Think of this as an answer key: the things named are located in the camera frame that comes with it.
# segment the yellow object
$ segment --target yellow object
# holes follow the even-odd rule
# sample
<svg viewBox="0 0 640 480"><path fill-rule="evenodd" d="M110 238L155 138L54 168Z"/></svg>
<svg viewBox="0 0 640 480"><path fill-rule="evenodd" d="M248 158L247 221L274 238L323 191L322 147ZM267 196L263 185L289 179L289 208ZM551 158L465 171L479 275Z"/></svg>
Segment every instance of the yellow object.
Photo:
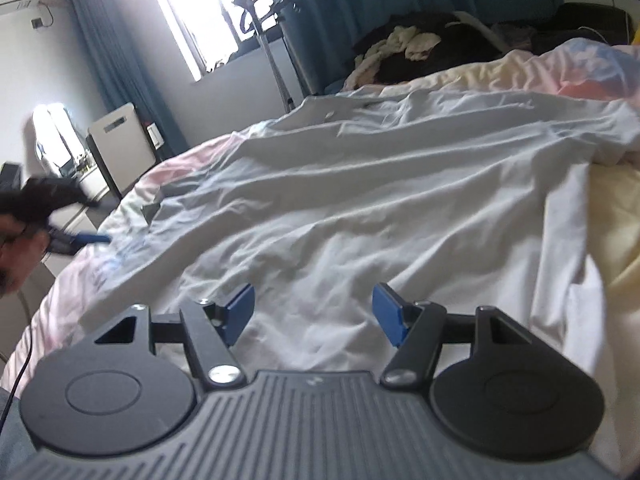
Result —
<svg viewBox="0 0 640 480"><path fill-rule="evenodd" d="M616 434L623 460L633 460L640 454L640 171L591 166L588 251L607 297L607 340L618 383ZM623 462L621 473L636 465Z"/></svg>

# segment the mirror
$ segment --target mirror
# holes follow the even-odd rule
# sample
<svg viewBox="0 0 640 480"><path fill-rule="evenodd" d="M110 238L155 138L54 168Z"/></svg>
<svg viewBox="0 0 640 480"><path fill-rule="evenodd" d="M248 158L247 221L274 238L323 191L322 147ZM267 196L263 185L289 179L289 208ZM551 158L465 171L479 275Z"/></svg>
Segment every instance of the mirror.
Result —
<svg viewBox="0 0 640 480"><path fill-rule="evenodd" d="M73 126L62 103L37 106L33 127L36 157L47 174L81 176L95 167L84 137Z"/></svg>

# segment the blue clip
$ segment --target blue clip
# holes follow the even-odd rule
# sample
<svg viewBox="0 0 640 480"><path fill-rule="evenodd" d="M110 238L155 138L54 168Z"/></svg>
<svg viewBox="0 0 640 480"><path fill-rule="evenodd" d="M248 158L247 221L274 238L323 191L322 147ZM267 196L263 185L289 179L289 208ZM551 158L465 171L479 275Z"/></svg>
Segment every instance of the blue clip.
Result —
<svg viewBox="0 0 640 480"><path fill-rule="evenodd" d="M227 346L233 346L242 330L254 314L255 289L245 285L233 296L223 309L226 310L225 323L218 327L218 333Z"/></svg>
<svg viewBox="0 0 640 480"><path fill-rule="evenodd" d="M111 237L107 235L94 235L91 233L78 233L73 235L75 242L80 245L88 244L110 244Z"/></svg>
<svg viewBox="0 0 640 480"><path fill-rule="evenodd" d="M406 302L386 283L379 283L373 288L371 304L386 338L393 346L399 347L409 333L402 320L402 307Z"/></svg>

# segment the black circular pad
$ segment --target black circular pad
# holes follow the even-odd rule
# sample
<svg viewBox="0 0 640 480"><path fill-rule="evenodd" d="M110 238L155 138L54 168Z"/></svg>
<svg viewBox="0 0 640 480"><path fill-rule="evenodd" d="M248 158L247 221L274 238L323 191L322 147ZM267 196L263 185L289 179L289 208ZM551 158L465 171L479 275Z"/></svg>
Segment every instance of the black circular pad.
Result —
<svg viewBox="0 0 640 480"><path fill-rule="evenodd" d="M86 415L113 415L130 408L142 393L138 380L122 372L89 372L66 389L66 401Z"/></svg>
<svg viewBox="0 0 640 480"><path fill-rule="evenodd" d="M430 401L460 442L520 462L586 448L604 412L591 378L534 344L492 344L450 366L433 381Z"/></svg>
<svg viewBox="0 0 640 480"><path fill-rule="evenodd" d="M20 400L37 446L114 456L148 447L178 428L195 404L191 380L134 346L81 342L38 364Z"/></svg>

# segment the triangular cutout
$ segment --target triangular cutout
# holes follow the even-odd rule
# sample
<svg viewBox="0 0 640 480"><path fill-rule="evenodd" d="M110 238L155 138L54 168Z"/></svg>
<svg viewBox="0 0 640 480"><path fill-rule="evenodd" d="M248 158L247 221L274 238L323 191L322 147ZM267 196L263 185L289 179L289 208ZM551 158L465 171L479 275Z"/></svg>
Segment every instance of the triangular cutout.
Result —
<svg viewBox="0 0 640 480"><path fill-rule="evenodd" d="M528 345L530 341L497 316L491 318L491 340L497 345Z"/></svg>
<svg viewBox="0 0 640 480"><path fill-rule="evenodd" d="M123 319L107 333L101 335L95 343L98 345L129 344L133 343L136 332L136 317L130 316Z"/></svg>

